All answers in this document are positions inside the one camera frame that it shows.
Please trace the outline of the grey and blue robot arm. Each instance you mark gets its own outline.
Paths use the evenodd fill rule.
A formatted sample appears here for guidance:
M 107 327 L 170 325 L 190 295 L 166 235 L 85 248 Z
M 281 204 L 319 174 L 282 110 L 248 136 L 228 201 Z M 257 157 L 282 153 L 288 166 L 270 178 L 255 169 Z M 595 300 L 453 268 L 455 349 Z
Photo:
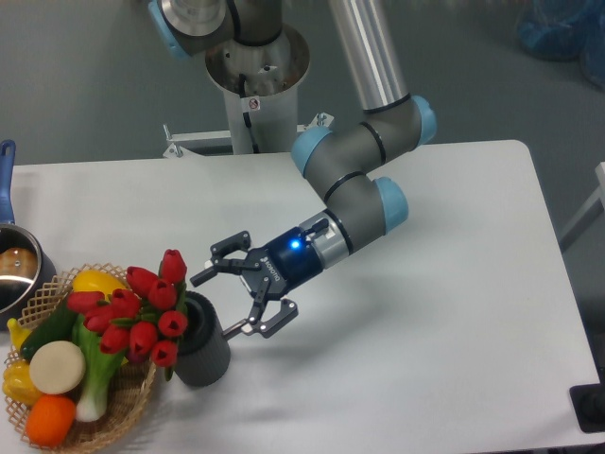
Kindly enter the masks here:
M 302 35 L 283 20 L 278 1 L 152 1 L 150 16 L 169 51 L 205 57 L 224 95 L 236 154 L 286 151 L 324 203 L 297 227 L 255 248 L 247 233 L 211 249 L 192 279 L 199 286 L 220 273 L 238 275 L 251 312 L 228 328 L 270 337 L 298 313 L 287 295 L 386 235 L 408 215 L 392 180 L 369 173 L 430 141 L 436 116 L 406 87 L 379 1 L 333 1 L 330 11 L 364 118 L 336 133 L 315 122 L 297 129 L 297 90 L 310 62 Z

